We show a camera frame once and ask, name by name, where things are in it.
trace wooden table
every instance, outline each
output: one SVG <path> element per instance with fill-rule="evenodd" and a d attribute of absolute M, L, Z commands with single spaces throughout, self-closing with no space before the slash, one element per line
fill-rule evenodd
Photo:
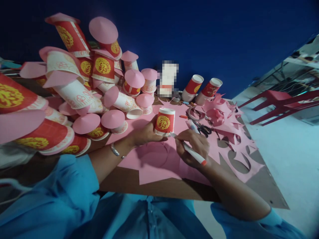
<path fill-rule="evenodd" d="M 88 153 L 103 147 L 109 137 L 110 136 L 101 141 L 92 141 Z M 247 173 L 248 170 L 245 168 L 245 166 L 234 160 L 234 156 L 235 153 L 230 156 L 232 165 L 238 171 Z M 258 163 L 265 164 L 259 151 L 252 153 L 251 157 Z M 51 172 L 57 163 L 58 158 L 58 155 L 46 157 L 37 153 L 26 165 L 19 165 L 12 169 L 0 171 L 0 178 L 12 177 L 18 179 L 24 185 L 33 184 L 45 178 Z M 221 156 L 220 161 L 222 167 L 233 173 Z M 289 209 L 267 166 L 263 167 L 246 184 L 256 193 L 258 193 L 264 200 L 269 202 L 271 206 Z M 100 190 L 105 192 L 112 191 L 118 193 L 152 195 L 157 197 L 219 201 L 217 193 L 210 186 L 188 179 L 178 180 L 173 178 L 140 185 L 139 172 L 137 170 L 121 167 L 116 167 L 113 172 L 101 183 Z"/>

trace blue shirt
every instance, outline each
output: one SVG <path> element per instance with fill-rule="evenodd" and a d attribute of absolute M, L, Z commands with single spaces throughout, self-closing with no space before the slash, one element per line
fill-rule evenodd
<path fill-rule="evenodd" d="M 1 238 L 211 238 L 193 201 L 107 193 L 88 155 L 61 156 L 51 174 L 0 215 Z M 211 210 L 227 238 L 304 238 L 273 210 L 259 221 L 242 221 L 219 203 Z"/>

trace right hand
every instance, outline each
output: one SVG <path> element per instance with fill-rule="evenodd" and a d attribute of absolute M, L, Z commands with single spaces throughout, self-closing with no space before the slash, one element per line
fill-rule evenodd
<path fill-rule="evenodd" d="M 199 168 L 202 165 L 188 153 L 183 145 L 183 141 L 187 141 L 192 146 L 193 150 L 199 153 L 204 159 L 207 160 L 209 153 L 209 143 L 205 136 L 197 134 L 194 131 L 187 129 L 181 132 L 176 138 L 176 151 L 181 159 L 193 168 Z"/>

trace person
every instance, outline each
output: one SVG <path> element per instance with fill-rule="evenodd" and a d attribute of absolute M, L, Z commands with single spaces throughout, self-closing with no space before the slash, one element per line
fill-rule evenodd
<path fill-rule="evenodd" d="M 195 215 L 193 201 L 96 191 L 133 148 L 167 138 L 143 129 L 113 145 L 76 158 L 62 155 L 54 170 L 0 215 L 1 238 L 211 238 Z M 206 138 L 180 133 L 176 150 L 211 183 L 221 203 L 211 211 L 227 238 L 304 238 L 253 190 L 209 158 Z M 207 160 L 199 164 L 183 141 Z"/>

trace hand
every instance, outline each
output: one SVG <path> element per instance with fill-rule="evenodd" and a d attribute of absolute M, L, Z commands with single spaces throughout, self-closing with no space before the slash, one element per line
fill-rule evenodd
<path fill-rule="evenodd" d="M 209 153 L 209 143 L 206 137 L 201 134 L 197 134 L 190 129 L 187 129 L 175 138 L 176 150 L 181 159 L 187 165 L 193 168 L 201 167 L 202 165 L 193 156 L 191 156 L 190 153 L 185 151 L 183 141 L 189 142 L 193 150 L 207 160 Z"/>
<path fill-rule="evenodd" d="M 147 125 L 144 126 L 144 128 L 135 129 L 129 134 L 134 147 L 138 147 L 149 142 L 163 142 L 168 140 L 167 137 L 160 136 L 154 133 L 156 120 L 157 115 L 155 115 L 154 118 Z"/>

